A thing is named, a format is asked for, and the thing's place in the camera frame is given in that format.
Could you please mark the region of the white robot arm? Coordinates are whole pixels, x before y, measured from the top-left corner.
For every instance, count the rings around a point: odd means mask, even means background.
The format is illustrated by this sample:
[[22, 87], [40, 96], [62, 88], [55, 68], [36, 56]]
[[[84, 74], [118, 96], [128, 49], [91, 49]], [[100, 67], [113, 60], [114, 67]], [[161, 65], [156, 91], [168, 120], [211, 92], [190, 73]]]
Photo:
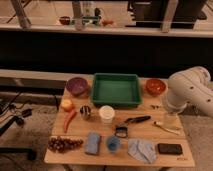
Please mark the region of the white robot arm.
[[204, 67], [192, 67], [172, 74], [168, 81], [168, 90], [162, 97], [162, 104], [168, 113], [181, 113], [187, 103], [196, 106], [207, 116], [213, 118], [213, 90], [211, 75]]

